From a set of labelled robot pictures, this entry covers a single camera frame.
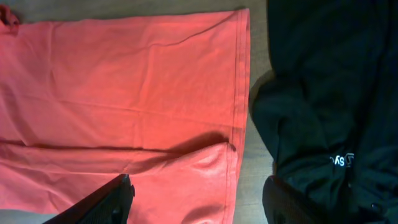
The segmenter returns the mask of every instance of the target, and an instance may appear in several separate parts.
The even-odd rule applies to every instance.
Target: folded clothing
[[[330,223],[398,220],[398,2],[269,1],[252,109],[277,175]]]
[[[134,223],[232,222],[247,9],[34,24],[1,9],[0,208],[59,213],[127,173]]]

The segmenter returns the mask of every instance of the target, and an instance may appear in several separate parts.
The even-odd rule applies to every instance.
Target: wooden surface
[[[22,22],[189,14],[246,7],[251,15],[251,86],[260,76],[270,75],[266,0],[0,0],[0,3],[16,11]],[[234,223],[267,223],[261,200],[262,187],[272,172],[271,167],[272,158],[248,118]],[[48,217],[0,210],[0,223],[41,223]]]

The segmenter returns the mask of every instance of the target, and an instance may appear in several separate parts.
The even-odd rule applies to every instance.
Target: black fabric
[[[331,222],[398,223],[398,1],[269,1],[268,23],[252,118],[277,176]]]
[[[274,175],[264,184],[262,204],[268,224],[327,223],[317,205]]]

